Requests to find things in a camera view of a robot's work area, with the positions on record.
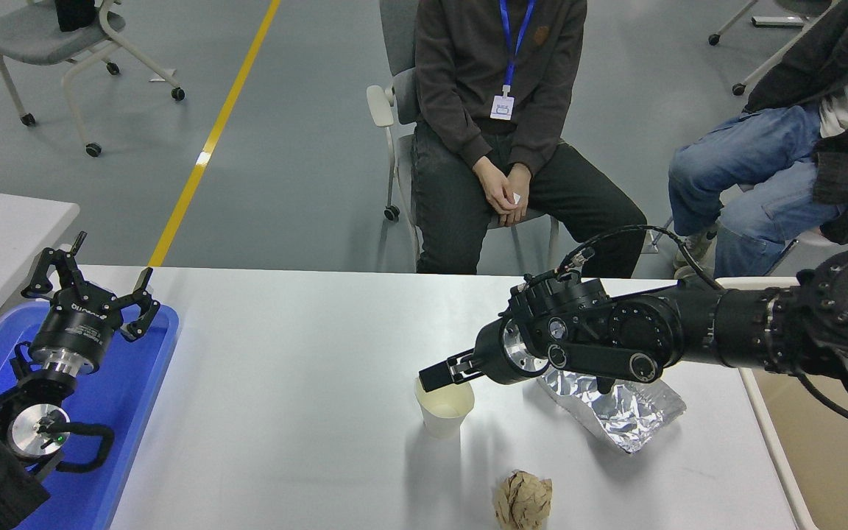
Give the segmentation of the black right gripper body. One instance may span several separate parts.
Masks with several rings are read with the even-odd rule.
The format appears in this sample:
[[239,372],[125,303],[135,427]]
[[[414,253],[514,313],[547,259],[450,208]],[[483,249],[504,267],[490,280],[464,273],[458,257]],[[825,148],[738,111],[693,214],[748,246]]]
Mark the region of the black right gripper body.
[[520,332],[510,319],[500,318],[478,332],[473,349],[475,366],[498,384],[520,381]]

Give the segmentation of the person's left hand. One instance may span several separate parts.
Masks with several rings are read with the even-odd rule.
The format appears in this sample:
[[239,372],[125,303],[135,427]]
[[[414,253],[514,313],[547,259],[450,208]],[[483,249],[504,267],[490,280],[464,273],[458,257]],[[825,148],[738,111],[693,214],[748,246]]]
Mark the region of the person's left hand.
[[522,163],[512,166],[508,174],[509,192],[517,205],[516,209],[505,216],[499,216],[503,226],[514,226],[525,221],[529,210],[529,192],[531,192],[531,171]]

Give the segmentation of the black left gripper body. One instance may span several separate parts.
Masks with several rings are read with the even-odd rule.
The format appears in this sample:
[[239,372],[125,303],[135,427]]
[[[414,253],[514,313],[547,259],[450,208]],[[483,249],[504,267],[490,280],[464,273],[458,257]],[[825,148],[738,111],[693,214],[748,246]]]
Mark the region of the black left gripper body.
[[122,326],[121,309],[105,309],[108,304],[104,295],[91,293],[84,300],[71,289],[59,291],[30,346],[31,358],[43,363],[47,353],[64,349],[101,363]]

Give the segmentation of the person's right hand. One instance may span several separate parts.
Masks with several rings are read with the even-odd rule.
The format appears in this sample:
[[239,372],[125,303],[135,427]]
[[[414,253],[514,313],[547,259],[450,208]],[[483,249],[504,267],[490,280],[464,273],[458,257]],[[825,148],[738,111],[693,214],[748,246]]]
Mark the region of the person's right hand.
[[482,155],[473,164],[472,171],[480,181],[486,202],[497,214],[505,216],[516,209],[517,205],[509,192],[508,178],[487,155]]

